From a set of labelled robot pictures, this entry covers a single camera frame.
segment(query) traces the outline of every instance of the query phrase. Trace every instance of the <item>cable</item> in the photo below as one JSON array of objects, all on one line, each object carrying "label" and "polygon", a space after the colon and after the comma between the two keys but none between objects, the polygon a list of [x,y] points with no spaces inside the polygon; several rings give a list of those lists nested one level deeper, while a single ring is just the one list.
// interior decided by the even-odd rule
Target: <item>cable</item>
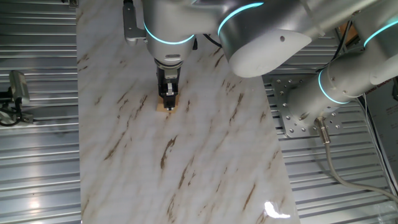
[{"label": "cable", "polygon": [[[381,143],[379,142],[379,138],[375,138],[377,131],[376,131],[376,127],[374,125],[372,116],[370,114],[370,111],[368,110],[368,104],[366,102],[366,96],[359,97],[358,101],[361,104],[363,110],[367,111],[367,113],[366,113],[366,121],[368,122],[368,125],[370,127],[369,132],[371,134],[372,140],[376,143],[376,150],[377,150],[378,156],[379,156],[379,158],[380,158],[380,160],[382,162],[382,165],[384,166],[383,169],[386,169],[387,162],[384,159],[383,152],[381,151]],[[388,180],[389,180],[389,182],[391,184],[391,187],[394,189],[394,191],[398,192],[398,189],[397,189],[397,187],[395,185],[395,181],[391,177],[390,172],[386,172],[386,177],[388,177]]]},{"label": "cable", "polygon": [[345,29],[343,35],[341,36],[340,43],[338,44],[337,50],[336,50],[336,52],[335,52],[333,58],[332,58],[332,59],[330,60],[330,62],[328,62],[326,65],[324,65],[324,66],[322,66],[321,68],[319,68],[319,69],[317,70],[317,73],[319,73],[320,71],[322,71],[323,69],[325,69],[327,66],[329,66],[329,65],[332,63],[332,61],[334,61],[334,60],[337,58],[338,54],[341,52],[341,50],[342,50],[342,48],[343,48],[343,45],[344,45],[345,42],[346,42],[346,39],[347,39],[347,36],[348,36],[348,31],[351,29],[351,26],[352,26],[352,25],[353,25],[353,21],[348,21],[348,22],[347,22],[347,27],[346,27],[346,29]]},{"label": "cable", "polygon": [[22,102],[21,101],[22,101],[22,99],[18,98],[15,102],[16,112],[8,111],[8,110],[4,110],[4,109],[0,108],[0,111],[7,113],[7,114],[19,114],[19,117],[17,117],[17,120],[14,123],[5,124],[5,123],[0,122],[0,126],[12,127],[12,126],[19,124],[22,121],[22,110],[21,110]]},{"label": "cable", "polygon": [[350,183],[348,181],[343,180],[336,172],[333,163],[331,161],[331,153],[330,153],[330,143],[325,143],[325,148],[326,148],[326,158],[328,160],[328,165],[329,165],[329,169],[330,172],[332,174],[332,176],[341,184],[343,184],[346,187],[352,187],[352,188],[356,188],[356,189],[361,189],[361,190],[371,190],[374,192],[378,192],[380,194],[384,194],[385,196],[393,199],[393,201],[395,201],[396,203],[398,203],[398,197],[396,197],[395,195],[393,195],[390,192],[387,192],[383,189],[377,188],[377,187],[373,187],[373,186],[368,186],[368,185],[363,185],[363,184],[354,184],[354,183]]},{"label": "cable", "polygon": [[217,47],[221,47],[223,48],[223,46],[221,46],[221,44],[217,43],[217,41],[213,40],[209,35],[207,34],[203,34],[211,43],[213,43],[214,45],[216,45]]},{"label": "cable", "polygon": [[335,53],[335,55],[333,56],[332,60],[336,59],[337,56],[338,56],[338,54],[339,54],[340,51],[342,50],[343,45],[344,45],[345,42],[346,42],[346,39],[347,39],[347,36],[348,36],[348,32],[349,32],[349,30],[351,29],[351,26],[352,26],[352,25],[353,25],[353,21],[348,21],[348,22],[347,22],[346,30],[344,31],[344,34],[343,34],[343,36],[342,36],[342,38],[341,38],[341,40],[340,40],[340,44],[338,45],[337,50],[336,50],[336,53]]}]

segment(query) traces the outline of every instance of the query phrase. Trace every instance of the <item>marble-patterned surface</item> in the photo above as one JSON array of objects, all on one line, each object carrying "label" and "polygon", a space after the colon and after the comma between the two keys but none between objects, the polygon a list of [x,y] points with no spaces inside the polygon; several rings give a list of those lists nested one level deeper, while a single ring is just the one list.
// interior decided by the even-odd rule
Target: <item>marble-patterned surface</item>
[{"label": "marble-patterned surface", "polygon": [[177,112],[156,112],[155,63],[124,42],[122,4],[78,10],[83,223],[299,223],[261,77],[198,37]]}]

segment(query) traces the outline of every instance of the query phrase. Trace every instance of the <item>gray cable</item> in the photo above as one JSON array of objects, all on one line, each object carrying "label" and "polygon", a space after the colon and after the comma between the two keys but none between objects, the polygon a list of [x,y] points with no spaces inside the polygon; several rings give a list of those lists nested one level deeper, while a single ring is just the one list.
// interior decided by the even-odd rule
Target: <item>gray cable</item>
[{"label": "gray cable", "polygon": [[368,186],[368,185],[363,185],[363,184],[354,184],[354,183],[350,183],[348,181],[343,180],[336,172],[335,168],[333,167],[333,163],[331,161],[331,153],[330,153],[330,145],[329,143],[325,143],[325,147],[326,147],[326,158],[328,160],[328,165],[329,165],[329,169],[330,169],[330,173],[332,174],[332,176],[341,184],[343,184],[346,187],[352,187],[352,188],[356,188],[356,189],[361,189],[361,190],[371,190],[374,192],[378,192],[380,194],[384,194],[385,196],[393,199],[393,201],[395,201],[396,203],[398,203],[398,197],[396,197],[395,195],[393,195],[390,192],[387,192],[383,189],[377,188],[377,187],[373,187],[373,186]]}]

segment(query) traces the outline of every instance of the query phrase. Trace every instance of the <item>metal grating floor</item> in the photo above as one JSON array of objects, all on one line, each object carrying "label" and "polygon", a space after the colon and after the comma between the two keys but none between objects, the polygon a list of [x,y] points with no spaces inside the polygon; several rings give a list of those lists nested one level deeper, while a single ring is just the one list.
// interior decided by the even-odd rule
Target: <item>metal grating floor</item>
[{"label": "metal grating floor", "polygon": [[[35,116],[31,126],[0,128],[2,224],[80,223],[75,23],[67,1],[0,0],[0,90],[8,87],[10,70],[22,70],[32,93],[24,109]],[[333,56],[335,37],[331,32],[314,41],[272,75],[314,75]],[[395,223],[398,213],[387,198],[329,177],[318,138],[283,135],[269,78],[266,90],[302,224]],[[338,172],[387,188],[363,110],[350,103],[338,112],[345,121],[344,133],[332,137]]]},{"label": "metal grating floor", "polygon": [[[355,223],[396,224],[398,209],[387,197],[347,188],[330,177],[326,152],[319,137],[287,138],[276,106],[271,79],[310,78],[328,63],[338,45],[337,32],[330,32],[290,58],[271,75],[263,76],[279,136],[290,184],[302,224]],[[364,110],[357,102],[338,109],[343,133],[331,137],[333,164],[345,180],[388,189],[384,167],[369,132]]]},{"label": "metal grating floor", "polygon": [[0,0],[0,91],[26,74],[34,124],[0,127],[0,223],[80,223],[76,13]]}]

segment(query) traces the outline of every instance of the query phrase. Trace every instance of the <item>black cable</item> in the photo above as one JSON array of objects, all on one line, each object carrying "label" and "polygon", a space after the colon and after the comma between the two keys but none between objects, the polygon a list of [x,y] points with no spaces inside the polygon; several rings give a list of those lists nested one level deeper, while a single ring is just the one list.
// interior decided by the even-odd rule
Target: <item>black cable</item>
[{"label": "black cable", "polygon": [[343,45],[344,45],[345,42],[346,42],[347,35],[348,35],[348,31],[349,31],[349,29],[351,28],[352,25],[353,25],[353,21],[348,21],[348,22],[347,22],[346,30],[344,31],[344,34],[341,36],[340,43],[338,44],[337,50],[336,50],[336,52],[335,52],[333,58],[332,58],[332,59],[330,60],[330,62],[328,62],[326,65],[322,66],[321,68],[318,68],[317,71],[316,71],[317,73],[321,72],[321,71],[322,71],[323,69],[325,69],[334,59],[337,58],[338,54],[341,52],[341,50],[342,50],[342,48],[343,48]]},{"label": "black cable", "polygon": [[341,37],[340,44],[338,45],[337,50],[336,50],[336,53],[335,53],[335,55],[333,56],[332,60],[336,59],[337,56],[338,56],[338,54],[339,54],[340,51],[342,50],[343,45],[344,45],[345,42],[346,42],[349,29],[351,28],[352,25],[353,25],[353,21],[348,21],[348,22],[347,22],[346,30],[344,31],[344,34],[343,34],[343,36]]},{"label": "black cable", "polygon": [[8,114],[19,114],[19,117],[17,117],[17,120],[14,123],[4,124],[4,123],[0,122],[0,126],[12,127],[12,126],[19,124],[22,121],[21,104],[22,104],[22,99],[18,98],[15,102],[16,112],[8,111],[8,110],[4,110],[4,109],[0,108],[0,111],[2,111],[2,112],[6,111],[5,113],[8,113]]},{"label": "black cable", "polygon": [[0,108],[0,111],[6,114],[19,114],[19,112],[15,112],[15,111],[9,111],[9,110],[5,110],[3,108]]},{"label": "black cable", "polygon": [[209,35],[207,34],[203,34],[208,40],[210,40],[211,43],[213,43],[214,45],[216,45],[217,47],[223,48],[223,46],[221,46],[221,44],[217,43],[217,41],[213,40]]}]

